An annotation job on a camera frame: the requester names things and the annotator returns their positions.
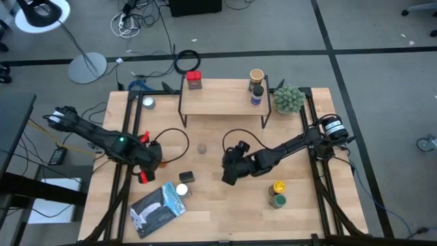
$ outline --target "book cover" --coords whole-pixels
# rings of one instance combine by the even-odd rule
[[[130,207],[130,218],[140,238],[156,231],[172,219],[185,213],[185,205],[168,182]]]

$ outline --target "black metal frame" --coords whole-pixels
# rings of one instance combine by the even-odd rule
[[[266,80],[266,87],[267,87],[267,92],[270,92],[270,87],[268,85],[268,75],[264,76],[264,79]],[[179,105],[178,105],[178,113],[180,116],[180,120],[182,121],[182,124],[184,125],[184,128],[186,128],[186,123],[187,123],[187,115],[182,115],[181,112],[181,107],[182,107],[182,92],[184,91],[184,80],[185,80],[185,74],[182,75],[181,78],[181,82],[180,82],[180,90],[179,90]],[[261,115],[261,127],[264,129],[267,125],[267,121],[268,118],[270,118],[270,114],[272,113],[272,104],[270,102],[270,97],[267,96],[267,101],[268,101],[268,114],[266,116],[266,120],[264,121],[264,116]]]
[[[311,88],[300,88],[301,91],[303,91],[306,94],[308,103],[309,103],[309,109],[311,112],[311,118],[314,121],[317,120],[317,113],[314,106],[313,96],[311,93]],[[180,91],[175,91],[175,95],[180,95]],[[126,112],[124,117],[124,125],[123,125],[123,131],[127,132],[128,125],[129,125],[129,119],[130,119],[130,113],[132,109],[132,102],[133,99],[138,96],[137,101],[137,110],[135,113],[135,123],[133,127],[132,134],[138,135],[138,129],[139,129],[139,120],[141,118],[141,102],[142,98],[146,95],[172,95],[169,92],[166,91],[155,91],[155,92],[139,92],[139,91],[130,91],[128,95],[128,103],[126,105]],[[300,110],[300,115],[302,118],[302,125],[304,127],[308,126],[308,119],[306,115],[306,109],[304,106],[302,106],[302,109]],[[309,151],[309,157],[310,157],[310,164],[311,164],[311,171],[313,173],[313,180],[315,183],[315,186],[318,185],[318,180],[320,179],[318,167],[317,167],[317,159],[315,157],[314,149],[308,148]],[[372,238],[370,236],[344,236],[343,232],[343,226],[340,222],[340,217],[345,217],[346,215],[340,210],[340,213],[337,214],[335,209],[333,209],[333,218],[335,220],[335,227],[337,234],[331,234],[329,223],[328,223],[328,215],[326,213],[326,207],[324,203],[324,199],[326,199],[326,196],[328,196],[327,200],[328,203],[332,203],[336,201],[335,199],[335,191],[333,189],[333,182],[332,178],[330,176],[330,170],[327,162],[322,162],[322,167],[324,169],[324,178],[326,181],[326,190],[319,191],[319,189],[316,188],[316,195],[318,199],[318,205],[320,210],[320,219],[322,222],[323,232],[325,239],[319,239],[317,234],[311,234],[311,239],[294,239],[294,240],[273,240],[273,241],[208,241],[208,242],[175,242],[175,243],[151,243],[151,242],[144,242],[144,243],[122,243],[123,235],[124,235],[124,227],[126,220],[126,211],[127,211],[127,201],[128,196],[125,197],[125,199],[122,202],[122,209],[120,213],[120,220],[118,224],[118,231],[117,231],[117,237],[115,240],[111,240],[111,228],[112,228],[112,220],[110,221],[110,224],[108,225],[105,233],[104,233],[104,241],[98,241],[98,242],[84,242],[79,243],[78,245],[124,245],[124,246],[141,246],[141,245],[177,245],[177,246],[183,246],[183,245],[218,245],[218,246],[230,246],[230,245],[337,245],[337,246],[362,246],[362,245],[373,245],[373,246],[387,246],[387,245],[405,245],[405,246],[417,246],[417,245],[435,245],[436,242],[432,241],[416,241],[416,240],[406,240],[406,239],[395,239],[395,238]],[[111,191],[111,201],[113,201],[113,197],[117,195],[118,191],[118,182],[120,180],[121,175],[121,166],[117,165],[117,168],[115,170],[114,175],[114,184],[113,189]]]

